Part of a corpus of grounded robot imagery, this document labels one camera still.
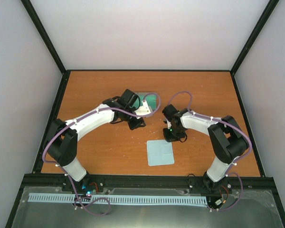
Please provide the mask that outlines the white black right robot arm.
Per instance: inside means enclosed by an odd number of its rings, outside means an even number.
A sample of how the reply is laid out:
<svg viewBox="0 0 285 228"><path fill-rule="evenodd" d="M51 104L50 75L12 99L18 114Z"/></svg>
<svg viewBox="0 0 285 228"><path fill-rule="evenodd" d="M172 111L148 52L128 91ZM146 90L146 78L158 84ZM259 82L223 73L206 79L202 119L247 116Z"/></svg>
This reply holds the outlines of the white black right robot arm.
<svg viewBox="0 0 285 228"><path fill-rule="evenodd" d="M167 123L163 129L167 142L185 142L188 138L187 130L195 130L210 138L215 157L200 184L206 192L216 192L230 168L252 150L249 137L230 115L214 118L190 109L179 111L171 104L163 109L162 114Z"/></svg>

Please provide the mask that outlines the grey glasses case green lining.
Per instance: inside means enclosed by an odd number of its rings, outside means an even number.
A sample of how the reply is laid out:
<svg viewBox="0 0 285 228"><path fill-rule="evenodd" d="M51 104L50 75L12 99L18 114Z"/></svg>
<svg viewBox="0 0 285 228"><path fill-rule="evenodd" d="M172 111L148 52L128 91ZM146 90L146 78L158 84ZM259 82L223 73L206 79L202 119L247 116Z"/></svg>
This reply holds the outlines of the grey glasses case green lining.
<svg viewBox="0 0 285 228"><path fill-rule="evenodd" d="M152 110L155 111L157 108L157 95L146 92L138 92L136 94L138 95L138 98L133 105L136 110L142 105L142 101L146 100Z"/></svg>

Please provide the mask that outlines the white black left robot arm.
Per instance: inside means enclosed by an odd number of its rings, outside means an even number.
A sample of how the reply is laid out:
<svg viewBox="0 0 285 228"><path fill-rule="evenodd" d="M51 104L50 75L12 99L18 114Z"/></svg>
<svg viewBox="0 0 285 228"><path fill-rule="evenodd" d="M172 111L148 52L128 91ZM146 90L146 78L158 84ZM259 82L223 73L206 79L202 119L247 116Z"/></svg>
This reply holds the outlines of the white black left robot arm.
<svg viewBox="0 0 285 228"><path fill-rule="evenodd" d="M44 152L73 179L72 184L78 191L85 191L89 187L88 172L77 158L77 142L108 123L127 122L130 130L144 127L142 116L151 112L145 99L141 100L127 89L121 96L106 99L97 108L75 119L56 119L47 133Z"/></svg>

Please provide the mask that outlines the light blue cleaning cloth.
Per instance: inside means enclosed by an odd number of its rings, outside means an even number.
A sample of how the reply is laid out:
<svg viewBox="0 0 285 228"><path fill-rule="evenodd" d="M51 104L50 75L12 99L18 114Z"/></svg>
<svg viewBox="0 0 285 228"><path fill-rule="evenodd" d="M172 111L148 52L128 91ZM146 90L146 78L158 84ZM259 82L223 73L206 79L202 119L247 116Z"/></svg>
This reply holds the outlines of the light blue cleaning cloth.
<svg viewBox="0 0 285 228"><path fill-rule="evenodd" d="M147 141L146 146L149 166L174 164L174 154L171 142L165 140L149 140Z"/></svg>

